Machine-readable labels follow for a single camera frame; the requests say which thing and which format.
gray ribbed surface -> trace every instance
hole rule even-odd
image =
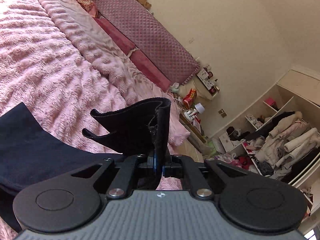
[[[187,191],[134,191],[111,201],[93,223],[70,233],[41,235],[24,231],[18,240],[302,240],[298,231],[281,236],[251,235],[234,228],[207,201]]]

teddy bear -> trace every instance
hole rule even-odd
[[[147,0],[136,0],[136,1],[138,1],[147,10],[151,8],[151,4],[148,3]]]

metal screw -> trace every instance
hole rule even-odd
[[[201,188],[198,189],[196,193],[199,197],[209,197],[212,194],[212,191],[207,188]]]
[[[109,191],[109,195],[113,197],[120,197],[124,194],[124,190],[120,188],[113,188]]]

pink fluffy blanket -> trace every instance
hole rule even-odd
[[[150,82],[75,0],[0,0],[0,115],[24,102],[61,141],[93,153],[114,152],[84,138],[107,131],[90,110],[113,111],[166,96]],[[169,149],[189,135],[172,104]],[[175,180],[161,189],[177,189]],[[0,239],[14,232],[0,223]]]

wall socket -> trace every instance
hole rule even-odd
[[[227,116],[226,112],[223,109],[219,110],[218,113],[222,116],[222,118],[225,118]]]

